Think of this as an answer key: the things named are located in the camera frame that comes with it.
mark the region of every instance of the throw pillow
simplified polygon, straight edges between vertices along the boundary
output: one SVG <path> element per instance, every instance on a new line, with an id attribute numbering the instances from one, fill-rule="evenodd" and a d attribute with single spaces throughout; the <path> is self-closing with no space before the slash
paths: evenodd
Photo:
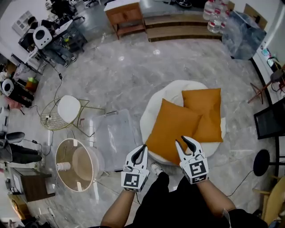
<path id="1" fill-rule="evenodd" d="M 193 139 L 200 143 L 222 142 L 221 89 L 182 91 L 184 107 L 203 115 Z"/>
<path id="2" fill-rule="evenodd" d="M 146 141 L 148 149 L 179 165 L 180 158 L 175 140 L 177 139 L 186 149 L 187 145 L 181 136 L 192 137 L 197 130 L 200 118 L 201 116 L 195 112 L 163 99 L 155 125 Z"/>

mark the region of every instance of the wooden chair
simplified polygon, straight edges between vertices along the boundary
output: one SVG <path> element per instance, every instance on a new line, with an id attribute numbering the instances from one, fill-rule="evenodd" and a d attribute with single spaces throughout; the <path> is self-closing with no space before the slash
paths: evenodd
<path id="1" fill-rule="evenodd" d="M 285 177 L 278 178 L 273 176 L 273 178 L 276 178 L 279 181 L 271 192 L 253 189 L 254 192 L 264 195 L 261 219 L 264 220 L 268 225 L 270 225 L 278 217 L 285 200 Z"/>

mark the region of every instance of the wooden step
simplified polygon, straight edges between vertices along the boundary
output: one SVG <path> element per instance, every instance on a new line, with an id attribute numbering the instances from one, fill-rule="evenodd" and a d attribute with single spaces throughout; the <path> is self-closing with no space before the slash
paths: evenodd
<path id="1" fill-rule="evenodd" d="M 147 38 L 150 42 L 174 39 L 221 39 L 221 34 L 208 31 L 206 26 L 168 26 L 147 29 Z"/>
<path id="2" fill-rule="evenodd" d="M 151 16 L 144 18 L 144 21 L 147 29 L 175 25 L 207 26 L 208 24 L 208 22 L 203 19 L 201 14 Z"/>

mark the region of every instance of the electrical outlet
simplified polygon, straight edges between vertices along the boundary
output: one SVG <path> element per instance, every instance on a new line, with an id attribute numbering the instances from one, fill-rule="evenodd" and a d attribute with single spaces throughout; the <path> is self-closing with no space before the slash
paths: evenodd
<path id="1" fill-rule="evenodd" d="M 51 209 L 51 208 L 48 208 L 48 211 L 49 211 L 50 215 L 51 215 L 52 217 L 54 217 L 54 213 L 53 213 L 52 209 Z"/>

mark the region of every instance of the forearm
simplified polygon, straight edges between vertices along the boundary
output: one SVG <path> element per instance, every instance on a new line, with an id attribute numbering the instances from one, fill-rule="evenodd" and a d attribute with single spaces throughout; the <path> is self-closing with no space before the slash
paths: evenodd
<path id="1" fill-rule="evenodd" d="M 197 186 L 213 215 L 220 217 L 223 214 L 223 209 L 230 211 L 236 208 L 234 203 L 211 181 L 199 182 Z"/>
<path id="2" fill-rule="evenodd" d="M 128 220 L 133 200 L 134 192 L 123 190 L 104 215 L 101 226 L 109 226 L 111 228 L 124 227 Z"/>

